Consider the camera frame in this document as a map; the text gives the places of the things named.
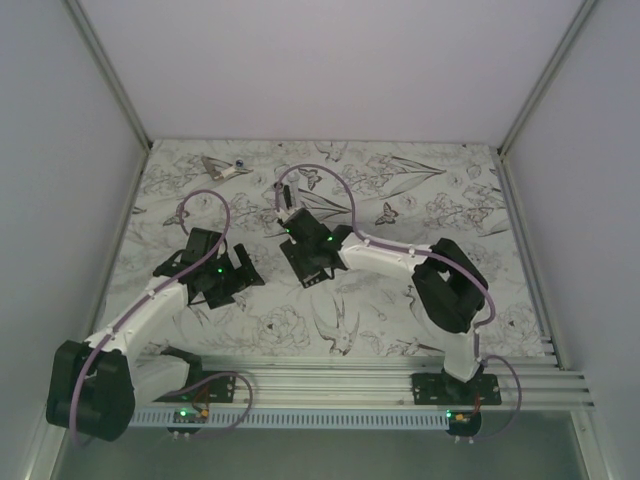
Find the black mounting plate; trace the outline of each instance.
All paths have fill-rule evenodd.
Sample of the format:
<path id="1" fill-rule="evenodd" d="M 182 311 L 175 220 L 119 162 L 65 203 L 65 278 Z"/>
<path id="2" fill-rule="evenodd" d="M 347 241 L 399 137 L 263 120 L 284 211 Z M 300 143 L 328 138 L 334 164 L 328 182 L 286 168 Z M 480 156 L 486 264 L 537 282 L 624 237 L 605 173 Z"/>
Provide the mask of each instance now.
<path id="1" fill-rule="evenodd" d="M 206 378 L 209 375 L 213 375 L 220 372 L 203 371 L 202 378 Z M 160 397 L 155 400 L 154 403 L 188 403 L 191 404 L 193 397 L 195 397 L 200 390 L 204 388 L 204 385 L 200 388 L 196 388 L 189 393 L 179 396 Z M 236 391 L 236 377 L 220 377 L 209 382 L 209 399 L 208 403 L 233 403 L 233 396 Z"/>
<path id="2" fill-rule="evenodd" d="M 502 405 L 498 378 L 482 373 L 467 383 L 458 382 L 452 392 L 452 379 L 443 373 L 414 373 L 411 375 L 411 391 L 416 405 L 464 405 L 473 407 L 476 393 L 482 405 Z"/>

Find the small object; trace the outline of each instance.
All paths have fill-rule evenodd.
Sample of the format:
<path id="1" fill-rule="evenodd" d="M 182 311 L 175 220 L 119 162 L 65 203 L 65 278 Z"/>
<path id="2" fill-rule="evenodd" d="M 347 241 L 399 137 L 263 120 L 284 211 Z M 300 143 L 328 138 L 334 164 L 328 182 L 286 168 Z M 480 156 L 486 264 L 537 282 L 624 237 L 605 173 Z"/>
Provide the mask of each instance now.
<path id="1" fill-rule="evenodd" d="M 251 169 L 244 168 L 244 162 L 240 159 L 236 160 L 235 165 L 230 165 L 224 170 L 218 170 L 215 162 L 222 165 L 229 165 L 228 163 L 216 160 L 215 158 L 205 156 L 202 157 L 202 164 L 204 165 L 204 169 L 207 171 L 211 179 L 215 181 L 225 180 L 232 175 L 253 172 L 253 170 Z"/>
<path id="2" fill-rule="evenodd" d="M 475 376 L 466 383 L 445 372 L 414 373 L 411 375 L 413 401 L 416 405 L 474 407 L 476 398 L 481 398 L 483 405 L 502 405 L 498 378 L 483 371 L 484 368 L 478 368 Z"/>
<path id="3" fill-rule="evenodd" d="M 454 412 L 455 418 L 449 419 L 449 430 L 447 433 L 459 439 L 460 437 L 472 438 L 478 434 L 482 427 L 482 414 L 468 416 L 464 412 Z"/>

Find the metal frame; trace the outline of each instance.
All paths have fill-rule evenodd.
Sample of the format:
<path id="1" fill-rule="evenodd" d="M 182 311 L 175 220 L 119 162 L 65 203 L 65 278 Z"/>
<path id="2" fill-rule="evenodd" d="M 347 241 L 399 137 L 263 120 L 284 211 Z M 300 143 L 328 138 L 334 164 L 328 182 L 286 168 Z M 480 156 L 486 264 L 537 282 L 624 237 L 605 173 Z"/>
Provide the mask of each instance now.
<path id="1" fill-rule="evenodd" d="M 500 157 L 504 158 L 509 153 L 509 150 L 522 131 L 525 123 L 542 100 L 542 97 L 544 97 L 549 86 L 553 82 L 553 79 L 562 68 L 562 65 L 567 59 L 569 52 L 573 48 L 578 35 L 586 25 L 589 18 L 591 18 L 591 14 L 593 13 L 593 10 L 598 2 L 599 0 L 583 0 L 582 5 L 580 5 L 580 8 L 576 12 L 576 15 L 573 17 L 569 28 L 562 37 L 562 40 L 560 40 L 560 43 L 556 47 L 556 50 L 553 52 L 553 55 L 549 59 L 549 62 L 545 66 L 542 74 L 533 87 L 533 90 L 529 94 L 529 97 L 520 109 L 516 120 L 513 122 L 513 125 L 511 125 L 511 128 L 509 129 L 509 132 L 507 132 L 507 136 L 505 137 L 504 142 L 498 149 Z"/>
<path id="2" fill-rule="evenodd" d="M 236 422 L 244 407 L 219 404 L 212 406 L 202 423 L 177 421 L 181 407 L 170 405 L 148 407 L 136 411 L 131 427 L 161 428 L 223 428 Z M 252 408 L 238 428 L 247 429 L 305 429 L 305 430 L 448 430 L 446 412 L 425 410 L 394 411 L 364 409 L 286 409 Z"/>
<path id="3" fill-rule="evenodd" d="M 142 125 L 142 121 L 136 113 L 133 103 L 131 103 L 131 100 L 129 99 L 129 95 L 122 86 L 122 82 L 118 78 L 118 74 L 113 68 L 104 47 L 100 43 L 100 39 L 96 35 L 95 28 L 91 24 L 89 16 L 78 0 L 61 1 L 67 10 L 69 17 L 76 26 L 78 33 L 82 37 L 82 40 L 85 42 L 93 60 L 96 62 L 96 65 L 100 70 L 104 81 L 111 90 L 115 101 L 120 106 L 127 122 L 129 122 L 131 129 L 135 133 L 140 144 L 148 153 L 153 142 L 149 139 L 149 136 Z"/>

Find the black bracket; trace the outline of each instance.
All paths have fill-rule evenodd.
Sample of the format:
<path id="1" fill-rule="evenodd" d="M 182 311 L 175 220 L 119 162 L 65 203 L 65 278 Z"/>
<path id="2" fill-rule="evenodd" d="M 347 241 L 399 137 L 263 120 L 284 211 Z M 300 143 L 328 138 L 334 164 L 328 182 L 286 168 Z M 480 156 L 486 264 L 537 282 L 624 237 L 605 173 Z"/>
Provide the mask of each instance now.
<path id="1" fill-rule="evenodd" d="M 441 238 L 431 251 L 457 263 L 481 285 L 489 287 L 487 280 L 454 241 Z M 469 279 L 434 258 L 418 265 L 411 278 L 433 323 L 449 333 L 469 331 L 471 320 L 484 306 L 484 296 Z"/>
<path id="2" fill-rule="evenodd" d="M 193 228 L 189 233 L 187 247 L 169 257 L 154 271 L 155 277 L 172 277 L 204 257 L 220 239 L 220 233 Z M 229 253 L 213 255 L 193 272 L 178 280 L 187 286 L 189 302 L 199 294 L 204 295 L 209 308 L 217 308 L 234 303 L 232 295 L 252 285 L 264 285 L 264 280 L 256 272 L 244 245 L 233 247 L 240 267 L 234 268 Z"/>
<path id="3" fill-rule="evenodd" d="M 468 382 L 461 382 L 446 372 L 414 373 L 411 391 L 416 405 L 474 406 L 476 396 L 482 405 L 502 405 L 498 378 L 482 373 L 480 367 Z"/>
<path id="4" fill-rule="evenodd" d="M 330 231 L 305 208 L 297 210 L 281 225 L 293 241 L 280 244 L 280 249 L 304 288 L 334 278 L 335 270 L 347 270 L 338 252 L 344 239 L 353 232 L 350 226 L 338 225 Z"/>

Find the bird print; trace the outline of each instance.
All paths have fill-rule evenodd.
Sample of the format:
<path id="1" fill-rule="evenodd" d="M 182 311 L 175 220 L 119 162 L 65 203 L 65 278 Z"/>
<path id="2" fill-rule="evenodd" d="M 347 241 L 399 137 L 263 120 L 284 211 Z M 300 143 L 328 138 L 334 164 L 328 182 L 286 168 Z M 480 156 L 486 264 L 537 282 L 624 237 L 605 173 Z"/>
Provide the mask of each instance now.
<path id="1" fill-rule="evenodd" d="M 322 180 L 322 177 L 318 175 L 318 170 L 316 168 L 306 169 L 299 168 L 298 171 L 307 179 L 307 186 L 309 190 L 313 191 L 316 188 L 316 184 Z"/>
<path id="2" fill-rule="evenodd" d="M 342 160 L 342 156 L 347 150 L 349 142 L 344 142 L 344 145 L 339 145 L 337 142 L 329 142 L 329 145 L 327 145 L 327 142 L 314 142 L 314 144 L 320 153 L 324 153 L 326 155 L 324 159 L 325 162 L 335 163 Z"/>
<path id="3" fill-rule="evenodd" d="M 313 310 L 313 321 L 315 322 L 318 333 L 320 334 L 322 339 L 331 340 L 333 342 L 331 348 L 329 349 L 329 354 L 344 356 L 351 351 L 351 348 L 353 347 L 353 344 L 358 336 L 358 328 L 360 327 L 360 313 L 358 313 L 355 327 L 351 332 L 349 332 L 344 321 L 344 298 L 342 299 L 342 308 L 338 308 L 338 304 L 336 303 L 335 298 L 333 299 L 333 305 L 336 308 L 335 327 L 330 327 L 329 325 L 327 325 L 325 321 L 320 318 L 315 308 L 313 308 L 313 305 L 311 305 L 311 308 Z"/>
<path id="4" fill-rule="evenodd" d="M 384 202 L 384 205 L 382 206 L 382 215 L 376 220 L 376 225 L 383 225 L 385 223 L 396 223 L 396 217 L 398 215 L 399 213 L 391 208 L 389 202 Z"/>

